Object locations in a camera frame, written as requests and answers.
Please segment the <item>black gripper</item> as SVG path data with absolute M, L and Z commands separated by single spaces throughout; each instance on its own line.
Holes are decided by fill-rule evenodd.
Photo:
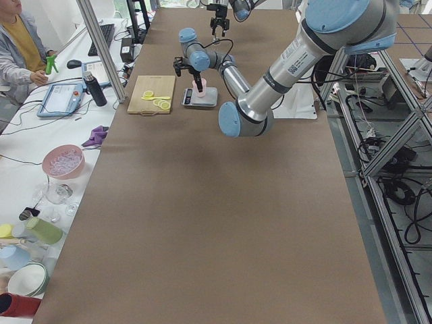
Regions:
M 215 17 L 211 18 L 210 27 L 212 28 L 212 36 L 216 37 L 216 27 L 222 27 L 221 36 L 225 37 L 226 29 L 230 27 L 230 20 L 227 18 L 226 4 L 212 3 L 209 5 L 209 10 L 215 12 Z
M 188 72 L 193 76 L 192 87 L 195 91 L 203 93 L 205 91 L 205 79 L 201 78 L 199 71 L 195 70 L 191 65 L 188 67 Z

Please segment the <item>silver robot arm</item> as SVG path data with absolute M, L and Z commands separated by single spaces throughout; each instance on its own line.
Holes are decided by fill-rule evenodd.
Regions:
M 233 57 L 206 50 L 193 28 L 179 32 L 183 56 L 175 70 L 215 69 L 235 95 L 222 104 L 219 128 L 229 137 L 260 136 L 273 124 L 272 106 L 322 57 L 341 48 L 358 55 L 390 48 L 396 38 L 398 1 L 308 1 L 296 38 L 251 86 Z
M 234 18 L 237 22 L 243 22 L 248 19 L 253 9 L 255 9 L 264 1 L 254 0 L 229 0 L 229 1 L 199 1 L 207 11 L 213 11 L 215 16 L 211 18 L 210 28 L 213 39 L 218 39 L 217 31 L 221 31 L 221 36 L 230 29 L 230 19 L 227 17 L 229 7 L 232 8 Z

